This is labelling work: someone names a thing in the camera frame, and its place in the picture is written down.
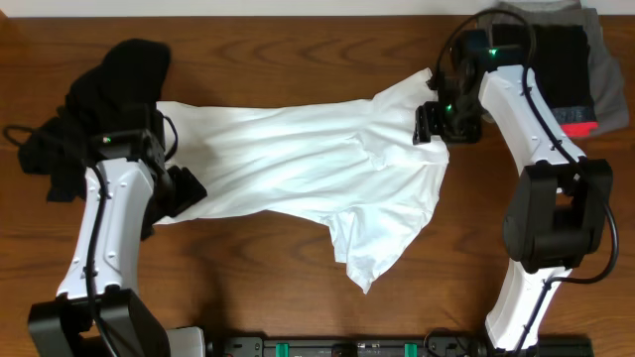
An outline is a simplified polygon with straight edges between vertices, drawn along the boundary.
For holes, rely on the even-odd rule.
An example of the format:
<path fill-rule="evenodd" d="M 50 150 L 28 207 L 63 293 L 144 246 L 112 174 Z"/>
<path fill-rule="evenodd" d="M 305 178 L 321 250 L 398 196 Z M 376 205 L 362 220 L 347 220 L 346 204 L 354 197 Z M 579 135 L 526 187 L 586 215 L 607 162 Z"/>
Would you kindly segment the white t-shirt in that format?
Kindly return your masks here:
<path fill-rule="evenodd" d="M 435 98 L 420 70 L 369 99 L 282 108 L 162 101 L 173 163 L 206 197 L 181 220 L 270 210 L 325 225 L 334 259 L 362 290 L 432 220 L 449 152 L 415 145 L 415 113 Z"/>

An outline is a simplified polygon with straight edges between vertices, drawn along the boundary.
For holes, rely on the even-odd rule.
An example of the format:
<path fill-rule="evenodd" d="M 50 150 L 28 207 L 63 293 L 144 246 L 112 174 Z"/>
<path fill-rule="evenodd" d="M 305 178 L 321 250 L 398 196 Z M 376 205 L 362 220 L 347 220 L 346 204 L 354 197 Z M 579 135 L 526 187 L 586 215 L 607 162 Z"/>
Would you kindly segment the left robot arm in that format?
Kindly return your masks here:
<path fill-rule="evenodd" d="M 186 168 L 168 167 L 170 118 L 148 104 L 87 138 L 85 209 L 55 299 L 31 307 L 28 328 L 42 356 L 203 356 L 199 327 L 165 329 L 138 296 L 143 239 L 207 191 Z"/>

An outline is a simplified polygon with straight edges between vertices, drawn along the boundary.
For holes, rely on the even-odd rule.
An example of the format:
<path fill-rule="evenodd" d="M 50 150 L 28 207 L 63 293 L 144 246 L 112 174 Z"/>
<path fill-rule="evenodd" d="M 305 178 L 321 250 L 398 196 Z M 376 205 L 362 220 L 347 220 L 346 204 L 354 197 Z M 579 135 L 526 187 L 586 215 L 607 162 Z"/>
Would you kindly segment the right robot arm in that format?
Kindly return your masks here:
<path fill-rule="evenodd" d="M 417 145 L 440 139 L 474 144 L 481 119 L 500 130 L 519 173 L 503 220 L 509 256 L 496 304 L 482 338 L 429 337 L 432 356 L 589 356 L 586 337 L 548 336 L 539 327 L 558 287 L 574 284 L 573 269 L 595 252 L 616 222 L 608 204 L 612 170 L 591 160 L 562 129 L 531 67 L 537 41 L 495 46 L 482 29 L 456 30 L 444 44 L 452 71 L 436 69 L 429 87 L 437 98 L 415 116 Z"/>

